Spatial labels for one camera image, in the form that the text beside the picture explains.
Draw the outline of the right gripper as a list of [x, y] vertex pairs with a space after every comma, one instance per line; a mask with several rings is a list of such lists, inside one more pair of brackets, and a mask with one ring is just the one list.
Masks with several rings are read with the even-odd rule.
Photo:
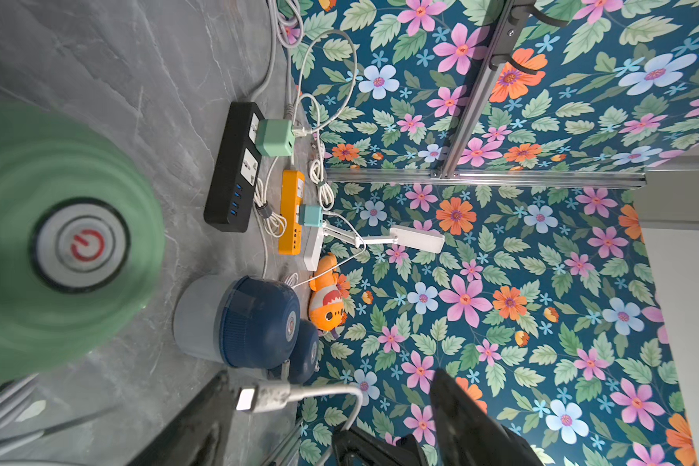
[[386, 442], [352, 427], [336, 429], [332, 435], [332, 452], [338, 465], [427, 466], [423, 448], [413, 435]]

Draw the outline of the green charger adapter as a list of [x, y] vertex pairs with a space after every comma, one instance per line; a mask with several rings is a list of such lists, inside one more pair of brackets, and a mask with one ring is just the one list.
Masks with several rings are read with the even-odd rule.
[[291, 120], [262, 120], [256, 132], [256, 149], [269, 157], [292, 157], [295, 134]]

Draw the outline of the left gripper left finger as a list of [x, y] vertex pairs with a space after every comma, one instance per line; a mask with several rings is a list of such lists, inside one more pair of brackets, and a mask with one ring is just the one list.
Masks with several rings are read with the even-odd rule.
[[235, 395], [221, 371], [128, 465], [224, 465], [234, 413]]

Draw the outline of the green meat grinder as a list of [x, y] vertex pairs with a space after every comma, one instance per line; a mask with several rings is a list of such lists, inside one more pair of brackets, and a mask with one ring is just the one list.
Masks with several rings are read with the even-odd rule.
[[0, 102], [0, 384], [113, 338], [153, 297], [165, 244], [150, 183], [111, 141]]

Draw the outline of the blue meat grinder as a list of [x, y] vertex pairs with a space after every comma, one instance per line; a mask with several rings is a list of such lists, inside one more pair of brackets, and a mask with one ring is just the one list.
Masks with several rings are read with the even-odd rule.
[[305, 384], [318, 367], [318, 330], [312, 322], [300, 320], [295, 347], [287, 361], [287, 380], [291, 384]]
[[234, 368], [273, 369], [294, 350], [300, 301], [285, 283], [205, 276], [182, 294], [173, 320], [181, 351]]

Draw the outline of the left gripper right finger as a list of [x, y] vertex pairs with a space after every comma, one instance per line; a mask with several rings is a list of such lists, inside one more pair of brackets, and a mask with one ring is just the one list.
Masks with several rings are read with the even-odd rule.
[[524, 438], [485, 414], [445, 370], [435, 371], [429, 396], [445, 465], [543, 465]]

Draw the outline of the blue meat grinder front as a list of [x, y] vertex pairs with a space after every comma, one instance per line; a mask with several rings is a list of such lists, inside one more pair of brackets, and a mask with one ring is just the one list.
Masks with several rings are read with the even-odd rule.
[[300, 320], [295, 347], [287, 361], [287, 380], [291, 384], [305, 384], [318, 367], [318, 330], [312, 322]]

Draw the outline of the teal charger adapter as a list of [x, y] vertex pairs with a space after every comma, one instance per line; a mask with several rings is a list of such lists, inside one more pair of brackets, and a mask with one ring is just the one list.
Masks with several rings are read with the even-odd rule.
[[322, 227], [323, 209], [320, 205], [301, 205], [298, 210], [298, 223], [306, 227]]

